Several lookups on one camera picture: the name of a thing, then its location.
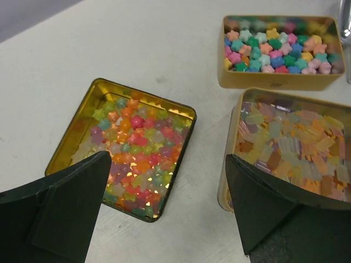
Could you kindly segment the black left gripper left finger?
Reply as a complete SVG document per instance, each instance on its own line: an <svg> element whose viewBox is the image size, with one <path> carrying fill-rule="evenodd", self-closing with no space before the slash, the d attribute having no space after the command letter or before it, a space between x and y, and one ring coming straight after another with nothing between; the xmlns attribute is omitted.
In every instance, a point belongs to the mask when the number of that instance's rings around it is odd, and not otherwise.
<svg viewBox="0 0 351 263"><path fill-rule="evenodd" d="M1 262L85 262L110 167L100 151L1 192Z"/></svg>

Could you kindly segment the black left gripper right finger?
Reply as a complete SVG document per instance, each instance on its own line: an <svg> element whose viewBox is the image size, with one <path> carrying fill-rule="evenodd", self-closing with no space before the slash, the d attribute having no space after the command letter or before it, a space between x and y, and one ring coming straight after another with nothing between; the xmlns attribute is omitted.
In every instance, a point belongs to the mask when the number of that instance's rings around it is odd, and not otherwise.
<svg viewBox="0 0 351 263"><path fill-rule="evenodd" d="M350 204L306 191L228 154L225 173L252 262L350 262Z"/></svg>

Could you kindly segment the silver metal scoop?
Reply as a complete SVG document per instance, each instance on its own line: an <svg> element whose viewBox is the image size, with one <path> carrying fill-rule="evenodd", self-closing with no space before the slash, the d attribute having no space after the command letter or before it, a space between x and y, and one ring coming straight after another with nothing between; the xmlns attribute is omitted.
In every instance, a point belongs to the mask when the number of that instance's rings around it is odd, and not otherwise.
<svg viewBox="0 0 351 263"><path fill-rule="evenodd" d="M339 37L344 46L346 79L350 84L350 0L339 1L337 23Z"/></svg>

